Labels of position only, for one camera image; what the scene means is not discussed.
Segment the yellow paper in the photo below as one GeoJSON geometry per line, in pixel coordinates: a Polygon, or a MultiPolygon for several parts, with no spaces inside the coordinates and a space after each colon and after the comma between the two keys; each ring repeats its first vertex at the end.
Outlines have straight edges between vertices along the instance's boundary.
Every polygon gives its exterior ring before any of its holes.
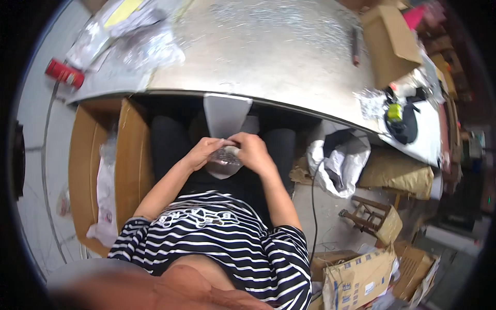
{"type": "Polygon", "coordinates": [[[131,13],[136,11],[138,6],[143,2],[143,0],[125,0],[115,11],[110,15],[109,19],[104,25],[104,28],[113,26],[117,23],[128,18],[131,13]]]}

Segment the electrical cord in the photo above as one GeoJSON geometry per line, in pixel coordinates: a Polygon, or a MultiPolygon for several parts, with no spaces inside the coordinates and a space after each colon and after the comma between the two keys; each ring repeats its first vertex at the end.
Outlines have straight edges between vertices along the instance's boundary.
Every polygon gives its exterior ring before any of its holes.
{"type": "Polygon", "coordinates": [[[315,185],[315,177],[317,176],[318,169],[320,168],[320,165],[324,162],[324,159],[322,159],[320,163],[317,165],[317,169],[315,170],[315,173],[313,174],[313,179],[311,181],[311,208],[313,209],[313,220],[315,221],[315,237],[313,239],[313,247],[311,250],[310,266],[311,263],[313,262],[313,255],[315,254],[315,246],[317,245],[317,232],[318,232],[317,215],[315,213],[315,204],[313,199],[313,187],[315,185]]]}

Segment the striped shirt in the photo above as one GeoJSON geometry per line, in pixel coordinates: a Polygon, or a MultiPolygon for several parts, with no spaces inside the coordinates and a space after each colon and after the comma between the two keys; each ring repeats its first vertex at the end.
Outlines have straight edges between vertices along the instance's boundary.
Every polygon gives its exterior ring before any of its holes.
{"type": "Polygon", "coordinates": [[[269,231],[252,207],[230,194],[183,195],[153,222],[129,219],[108,258],[130,261],[160,276],[188,254],[211,258],[237,289],[276,309],[305,310],[310,303],[304,234],[292,226],[269,231]]]}

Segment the red spray can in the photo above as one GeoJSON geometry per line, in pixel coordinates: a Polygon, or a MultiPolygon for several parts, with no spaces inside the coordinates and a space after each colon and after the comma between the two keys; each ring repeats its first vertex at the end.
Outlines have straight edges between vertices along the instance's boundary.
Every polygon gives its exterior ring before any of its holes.
{"type": "Polygon", "coordinates": [[[69,84],[79,89],[83,85],[84,74],[72,67],[66,66],[60,61],[52,59],[48,64],[45,74],[53,77],[59,82],[69,84]]]}

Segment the floor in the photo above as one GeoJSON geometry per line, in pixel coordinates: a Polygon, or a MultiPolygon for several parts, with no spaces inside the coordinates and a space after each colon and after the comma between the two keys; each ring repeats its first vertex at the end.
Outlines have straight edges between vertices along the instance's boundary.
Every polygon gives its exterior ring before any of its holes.
{"type": "MultiPolygon", "coordinates": [[[[90,13],[79,1],[67,3],[31,63],[17,114],[24,125],[26,147],[24,196],[19,199],[17,207],[29,254],[42,281],[66,263],[98,257],[91,252],[86,254],[75,236],[72,221],[62,218],[57,212],[59,194],[67,186],[75,109],[57,99],[55,83],[44,75],[52,57],[64,59],[89,17],[90,13]]],[[[316,251],[357,250],[363,243],[375,243],[375,238],[352,229],[350,222],[337,216],[343,208],[353,209],[349,200],[332,198],[317,187],[314,190],[318,221],[316,251]]],[[[360,189],[357,195],[381,202],[390,199],[384,192],[360,189]]],[[[311,249],[315,234],[311,187],[297,184],[294,203],[311,249]]]]}

